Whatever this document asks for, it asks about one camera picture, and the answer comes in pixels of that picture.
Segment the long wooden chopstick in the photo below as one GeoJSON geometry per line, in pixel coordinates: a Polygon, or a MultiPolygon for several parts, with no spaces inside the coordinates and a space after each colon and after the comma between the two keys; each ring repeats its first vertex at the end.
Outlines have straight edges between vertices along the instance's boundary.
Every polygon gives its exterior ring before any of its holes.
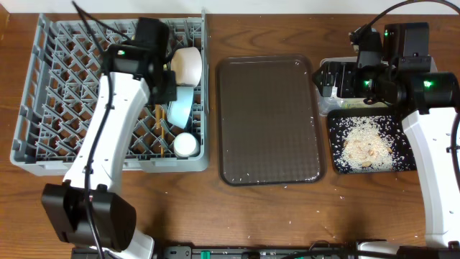
{"type": "Polygon", "coordinates": [[[161,128],[160,120],[162,118],[162,108],[159,104],[155,105],[155,129],[161,128]]]}

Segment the light blue bowl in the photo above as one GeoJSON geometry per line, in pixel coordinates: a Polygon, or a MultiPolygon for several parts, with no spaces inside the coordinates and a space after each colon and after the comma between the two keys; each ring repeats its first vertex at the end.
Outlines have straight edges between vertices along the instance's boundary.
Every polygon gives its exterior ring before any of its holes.
{"type": "Polygon", "coordinates": [[[177,99],[168,106],[167,120],[172,125],[185,129],[193,105],[194,88],[192,86],[178,86],[177,99]]]}

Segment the white pink bowl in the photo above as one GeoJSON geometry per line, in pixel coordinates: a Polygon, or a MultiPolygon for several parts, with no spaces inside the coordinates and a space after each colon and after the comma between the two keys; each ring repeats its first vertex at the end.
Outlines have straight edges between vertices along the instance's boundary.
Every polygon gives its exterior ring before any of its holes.
{"type": "Polygon", "coordinates": [[[200,51],[196,47],[176,50],[170,68],[175,72],[177,85],[196,87],[201,81],[203,69],[200,51]]]}

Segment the white paper cup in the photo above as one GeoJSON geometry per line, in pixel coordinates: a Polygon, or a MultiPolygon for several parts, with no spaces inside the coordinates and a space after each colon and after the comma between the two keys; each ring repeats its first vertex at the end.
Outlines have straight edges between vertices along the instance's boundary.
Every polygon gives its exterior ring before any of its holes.
{"type": "Polygon", "coordinates": [[[179,158],[189,158],[199,154],[200,145],[191,133],[183,132],[174,139],[173,151],[179,158]]]}

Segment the short wooden chopstick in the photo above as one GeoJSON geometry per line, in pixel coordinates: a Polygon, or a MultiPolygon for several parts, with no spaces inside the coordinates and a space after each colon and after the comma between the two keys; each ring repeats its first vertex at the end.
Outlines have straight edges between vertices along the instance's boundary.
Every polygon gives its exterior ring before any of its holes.
{"type": "Polygon", "coordinates": [[[163,108],[161,108],[161,119],[160,119],[161,140],[162,140],[161,149],[160,149],[161,158],[163,158],[165,156],[165,148],[164,148],[164,145],[163,145],[163,142],[165,140],[165,129],[162,126],[162,122],[164,120],[165,120],[165,110],[163,108]]]}

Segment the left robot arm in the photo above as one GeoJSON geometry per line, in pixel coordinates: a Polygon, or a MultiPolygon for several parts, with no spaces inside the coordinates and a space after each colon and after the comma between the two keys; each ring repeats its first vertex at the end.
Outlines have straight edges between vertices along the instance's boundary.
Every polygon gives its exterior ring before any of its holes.
{"type": "Polygon", "coordinates": [[[136,228],[136,210],[121,197],[121,178],[140,112],[177,98],[175,73],[164,68],[169,36],[164,22],[141,17],[134,39],[103,52],[98,101],[77,158],[61,184],[42,192],[59,240],[92,247],[100,258],[154,254],[153,238],[136,228]]]}

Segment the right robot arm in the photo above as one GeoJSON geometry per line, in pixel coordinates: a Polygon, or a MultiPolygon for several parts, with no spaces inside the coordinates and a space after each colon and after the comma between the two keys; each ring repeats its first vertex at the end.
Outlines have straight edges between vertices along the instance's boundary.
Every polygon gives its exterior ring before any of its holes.
{"type": "Polygon", "coordinates": [[[325,59],[312,79],[322,98],[384,103],[394,111],[412,148],[425,210],[425,245],[359,242],[349,258],[459,256],[459,82],[437,72],[425,22],[369,25],[350,34],[355,61],[325,59]]]}

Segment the clear plastic bin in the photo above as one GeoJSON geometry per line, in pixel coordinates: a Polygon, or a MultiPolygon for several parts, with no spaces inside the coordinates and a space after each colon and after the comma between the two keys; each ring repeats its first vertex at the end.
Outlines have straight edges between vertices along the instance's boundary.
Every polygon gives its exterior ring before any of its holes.
{"type": "Polygon", "coordinates": [[[358,56],[355,57],[342,57],[342,58],[326,58],[321,61],[320,67],[327,61],[337,62],[353,62],[356,63],[358,68],[375,67],[379,72],[377,82],[374,87],[374,97],[370,99],[364,98],[352,98],[342,99],[336,95],[337,88],[333,87],[331,97],[322,97],[317,89],[320,114],[326,116],[329,112],[337,109],[361,109],[366,106],[381,107],[384,103],[382,97],[378,97],[378,91],[382,90],[385,84],[391,83],[392,80],[396,79],[396,75],[399,71],[404,71],[405,68],[400,64],[402,59],[399,57],[392,57],[388,60],[381,60],[379,64],[371,64],[369,58],[361,59],[358,56]]]}

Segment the dark brown serving tray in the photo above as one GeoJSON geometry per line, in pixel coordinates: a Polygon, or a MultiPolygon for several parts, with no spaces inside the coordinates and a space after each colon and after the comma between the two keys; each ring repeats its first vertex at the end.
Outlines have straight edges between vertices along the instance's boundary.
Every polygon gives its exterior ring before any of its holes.
{"type": "Polygon", "coordinates": [[[303,55],[216,68],[219,174],[230,186],[315,183],[327,171],[312,65],[303,55]]]}

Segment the grey dish rack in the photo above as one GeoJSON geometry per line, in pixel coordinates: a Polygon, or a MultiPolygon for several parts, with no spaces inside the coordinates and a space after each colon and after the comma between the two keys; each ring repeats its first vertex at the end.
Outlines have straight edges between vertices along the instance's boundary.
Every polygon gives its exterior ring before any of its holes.
{"type": "MultiPolygon", "coordinates": [[[[100,49],[132,37],[134,19],[107,19],[100,24],[53,22],[40,15],[24,83],[11,162],[36,176],[61,176],[71,167],[89,127],[98,99],[100,49]]],[[[147,173],[203,171],[208,167],[208,65],[194,89],[186,131],[200,152],[177,158],[173,141],[180,128],[162,122],[165,156],[161,158],[161,128],[155,129],[155,108],[141,111],[123,168],[147,173]]]]}

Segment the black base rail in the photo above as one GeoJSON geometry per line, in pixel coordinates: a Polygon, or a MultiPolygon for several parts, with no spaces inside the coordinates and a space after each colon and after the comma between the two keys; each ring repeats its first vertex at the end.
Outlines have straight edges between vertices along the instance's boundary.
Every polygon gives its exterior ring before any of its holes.
{"type": "MultiPolygon", "coordinates": [[[[313,248],[302,249],[256,249],[256,248],[222,248],[222,247],[202,247],[193,248],[188,246],[169,246],[160,252],[154,252],[153,259],[275,259],[284,258],[285,256],[304,253],[307,251],[331,252],[339,250],[342,247],[326,247],[325,245],[315,246],[313,248]]],[[[71,251],[72,259],[99,258],[98,253],[90,248],[73,248],[71,251]]],[[[354,256],[340,255],[312,255],[300,258],[355,258],[354,256]]]]}

